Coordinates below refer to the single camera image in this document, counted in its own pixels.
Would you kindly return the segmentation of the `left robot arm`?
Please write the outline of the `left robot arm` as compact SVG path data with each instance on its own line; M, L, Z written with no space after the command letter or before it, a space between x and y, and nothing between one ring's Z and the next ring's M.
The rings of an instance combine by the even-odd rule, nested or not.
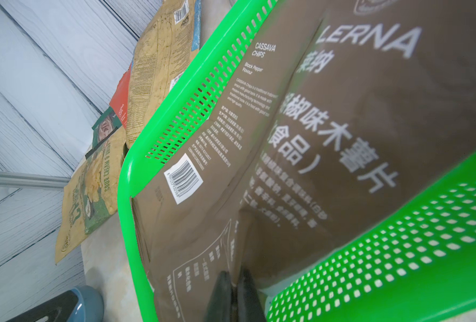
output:
M51 321L51 322L67 322L73 314L79 297L73 291L66 291L61 295L54 297L10 320L7 322L34 322L34 321Z

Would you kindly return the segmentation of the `sour cream onion chips bag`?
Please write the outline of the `sour cream onion chips bag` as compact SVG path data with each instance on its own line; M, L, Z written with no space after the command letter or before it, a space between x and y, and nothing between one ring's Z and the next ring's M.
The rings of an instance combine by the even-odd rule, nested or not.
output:
M117 212L118 182L125 149L126 133L120 127L92 150L64 187L56 263Z

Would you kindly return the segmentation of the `olive cassava chips bag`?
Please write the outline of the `olive cassava chips bag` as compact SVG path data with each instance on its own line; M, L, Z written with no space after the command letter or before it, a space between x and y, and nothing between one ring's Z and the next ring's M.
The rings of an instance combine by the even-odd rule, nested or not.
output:
M476 151L476 1L277 5L209 120L134 198L160 321L270 287Z

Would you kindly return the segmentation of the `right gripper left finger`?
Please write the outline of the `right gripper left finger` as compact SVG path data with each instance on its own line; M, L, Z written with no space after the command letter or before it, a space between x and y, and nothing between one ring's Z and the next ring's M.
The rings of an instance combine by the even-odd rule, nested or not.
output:
M207 310L204 315L205 322L230 322L231 306L233 303L233 285L230 274L226 271L220 272Z

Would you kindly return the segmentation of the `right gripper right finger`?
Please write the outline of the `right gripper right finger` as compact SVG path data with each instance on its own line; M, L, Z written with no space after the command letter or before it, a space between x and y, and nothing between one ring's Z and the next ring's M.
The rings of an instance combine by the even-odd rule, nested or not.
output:
M237 285L238 322L266 322L251 272L242 268Z

